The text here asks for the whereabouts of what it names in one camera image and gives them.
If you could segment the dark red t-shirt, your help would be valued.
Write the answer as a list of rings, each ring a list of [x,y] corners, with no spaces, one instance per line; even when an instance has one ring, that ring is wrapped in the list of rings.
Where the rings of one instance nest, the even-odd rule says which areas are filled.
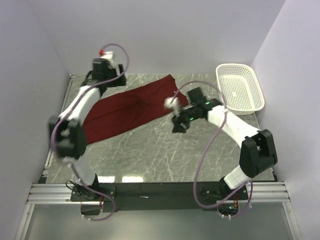
[[[88,145],[112,138],[161,118],[170,111],[164,107],[178,87],[169,74],[138,88],[99,100],[82,125]]]

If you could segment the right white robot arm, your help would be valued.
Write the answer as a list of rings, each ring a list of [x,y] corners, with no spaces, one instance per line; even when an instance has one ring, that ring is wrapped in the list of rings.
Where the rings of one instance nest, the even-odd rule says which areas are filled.
[[[198,119],[217,126],[219,132],[226,133],[240,147],[238,165],[219,181],[219,193],[230,200],[237,194],[237,188],[278,163],[272,133],[260,130],[246,123],[225,109],[213,98],[207,99],[197,87],[187,93],[191,106],[182,108],[177,97],[168,97],[165,108],[173,111],[173,133],[185,133],[190,123]]]

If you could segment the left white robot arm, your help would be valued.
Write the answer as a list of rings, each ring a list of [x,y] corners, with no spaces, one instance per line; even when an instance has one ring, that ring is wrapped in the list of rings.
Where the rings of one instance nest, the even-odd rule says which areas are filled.
[[[124,67],[115,63],[113,52],[102,52],[92,61],[92,70],[86,75],[71,104],[48,121],[52,151],[61,164],[76,171],[72,191],[88,201],[99,197],[100,186],[97,175],[84,159],[87,140],[83,124],[107,89],[125,86],[126,83]]]

